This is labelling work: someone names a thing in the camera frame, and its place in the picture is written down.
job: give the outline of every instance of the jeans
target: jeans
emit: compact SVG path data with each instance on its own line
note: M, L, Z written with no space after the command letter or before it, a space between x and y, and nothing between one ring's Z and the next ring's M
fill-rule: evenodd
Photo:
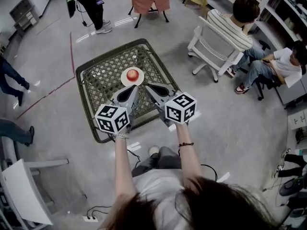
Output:
M95 25L95 29L99 30L101 29L103 25L103 13L104 9L103 6L97 6L96 1L97 0L77 0L82 6L85 8L88 16L92 20L92 22Z
M0 137L8 137L19 143L31 143L31 133L21 129L14 122L0 118Z
M5 94L10 94L15 97L20 96L23 92L13 89L10 87L5 79L5 74L18 82L21 86L25 86L27 84L26 80L19 75L17 71L5 60L2 59L2 64L0 65L0 87Z
M132 177L144 174L151 169L181 169L180 157L170 148L161 147L159 153L154 153L132 170Z
M289 176L301 176L303 173L303 168L307 165L303 156L287 154L284 158L287 162L292 162L298 164L300 167L296 167L290 170L284 170L278 172L278 177L289 177Z
M247 61L248 57L254 57L256 59L252 62L251 69L246 74L246 77L243 81L245 88L249 88L260 74L268 79L275 80L275 75L273 74L271 68L261 61L261 59L265 57L262 49L253 47L244 51L243 54L244 55L240 59L239 63L235 66L232 66L234 71L237 71L241 65Z

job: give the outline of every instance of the concrete floor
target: concrete floor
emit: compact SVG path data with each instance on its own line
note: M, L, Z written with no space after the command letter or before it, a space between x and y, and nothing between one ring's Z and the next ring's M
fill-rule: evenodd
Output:
M103 1L104 18L113 25L129 17L130 0ZM92 136L73 78L71 42L77 68L111 49L146 38L181 90L198 100L201 116L189 128L200 161L213 166L219 177L230 172L230 183L256 190L272 184L271 173L285 148L287 136L286 111L277 92L265 89L265 99L259 102L254 88L244 95L235 94L234 88L242 74L234 80L224 75L219 83L213 82L207 69L193 76L191 72L199 60L188 57L187 46L198 24L197 10L183 6L182 0L171 0L171 9L166 14L170 23L165 22L162 14L151 14L141 19L138 29L134 29L136 21L133 21L113 27L108 34L91 35L94 27L84 27L80 13L70 19L65 0L51 0L44 17L23 38L13 65L33 86L21 108L16 106L15 98L8 98L7 116L17 118L17 123L25 129L33 125L35 139L28 148L19 144L20 155L26 161L70 160L67 166L41 171L40 180L57 208L82 193L88 197L79 214L57 215L52 229L96 229L98 224L85 223L82 215L89 207L110 206L115 199L114 144L98 144ZM87 14L83 16L90 24ZM87 34L88 38L76 42ZM142 148L135 152L144 160L152 145L169 146L177 151L176 139L175 132L169 132L160 120L155 120L133 131L129 142L140 142ZM130 157L131 167L136 161ZM204 175L212 177L212 172L204 170ZM275 207L275 195L264 196L280 221L286 209Z

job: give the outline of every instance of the power strip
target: power strip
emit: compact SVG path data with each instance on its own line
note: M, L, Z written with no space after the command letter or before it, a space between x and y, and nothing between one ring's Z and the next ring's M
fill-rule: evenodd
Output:
M86 222L98 222L97 217L95 217L95 219L93 219L93 217L83 217L83 220Z

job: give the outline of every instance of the striped shirt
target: striped shirt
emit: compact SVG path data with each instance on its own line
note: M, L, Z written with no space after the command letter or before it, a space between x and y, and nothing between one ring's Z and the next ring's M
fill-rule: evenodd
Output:
M253 46L253 40L242 32L242 28L225 17L218 10L208 12L207 21L224 33L243 52Z

